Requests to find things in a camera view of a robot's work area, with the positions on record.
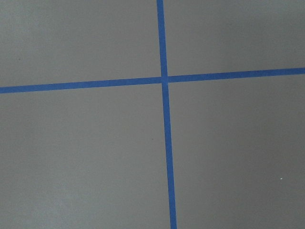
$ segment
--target blue line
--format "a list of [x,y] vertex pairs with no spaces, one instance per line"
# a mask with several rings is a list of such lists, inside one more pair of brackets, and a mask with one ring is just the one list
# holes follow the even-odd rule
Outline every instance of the blue line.
[[305,74],[305,68],[287,68],[287,69],[259,70],[259,71],[232,72],[232,73],[208,73],[208,74],[196,74],[196,75],[176,75],[176,76],[170,76],[168,82],[175,83],[175,82],[188,82],[188,81],[221,80],[221,79],[298,75],[298,74]]
[[0,94],[161,83],[161,77],[0,87]]
[[163,97],[163,118],[164,118],[170,223],[171,223],[171,229],[177,229],[163,0],[157,0],[157,11],[158,11],[159,47],[160,47],[161,81],[162,81],[162,97]]

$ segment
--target gray floor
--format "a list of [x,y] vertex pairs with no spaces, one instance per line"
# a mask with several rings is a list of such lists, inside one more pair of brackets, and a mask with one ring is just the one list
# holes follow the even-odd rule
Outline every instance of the gray floor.
[[2,94],[0,228],[169,228],[160,85]]
[[[164,0],[169,75],[305,67],[304,11]],[[0,87],[161,74],[154,0],[2,0],[0,20]],[[305,75],[169,89],[178,229],[303,229]],[[160,84],[0,107],[0,228],[170,228]]]
[[178,228],[303,228],[305,75],[170,90]]

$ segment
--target floor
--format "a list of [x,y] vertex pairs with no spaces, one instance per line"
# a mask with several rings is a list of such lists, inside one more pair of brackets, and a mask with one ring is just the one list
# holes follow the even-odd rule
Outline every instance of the floor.
[[0,228],[302,229],[305,3],[0,2]]

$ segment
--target blue painter's tape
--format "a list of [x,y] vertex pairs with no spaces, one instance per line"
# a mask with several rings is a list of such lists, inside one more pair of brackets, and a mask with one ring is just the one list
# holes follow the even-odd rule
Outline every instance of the blue painter's tape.
[[160,63],[161,63],[163,118],[164,118],[164,135],[165,135],[168,197],[169,197],[169,209],[170,209],[170,224],[171,224],[171,229],[177,229],[163,0],[157,0],[157,11],[158,11],[159,48],[160,48]]
[[174,82],[221,80],[221,79],[298,75],[298,74],[305,74],[305,68],[288,68],[288,69],[259,70],[259,71],[232,72],[232,73],[208,73],[208,74],[196,74],[196,75],[176,75],[176,76],[170,76],[168,82],[174,83]]
[[161,83],[161,77],[0,87],[0,94]]
[[157,10],[158,10],[158,30],[159,30],[161,76],[163,77],[164,80],[166,80],[167,79],[167,59],[166,59],[166,40],[165,40],[163,0],[157,0]]

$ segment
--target horizontal tape strip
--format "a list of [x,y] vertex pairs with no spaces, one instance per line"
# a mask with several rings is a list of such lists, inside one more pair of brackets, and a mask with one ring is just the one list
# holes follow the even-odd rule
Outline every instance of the horizontal tape strip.
[[0,94],[161,83],[161,77],[0,87]]
[[247,72],[231,72],[231,73],[176,75],[176,76],[169,76],[168,82],[176,83],[176,82],[188,82],[188,81],[221,80],[221,79],[298,75],[298,74],[305,74],[305,68],[287,68],[287,69],[259,70],[259,71],[247,71]]

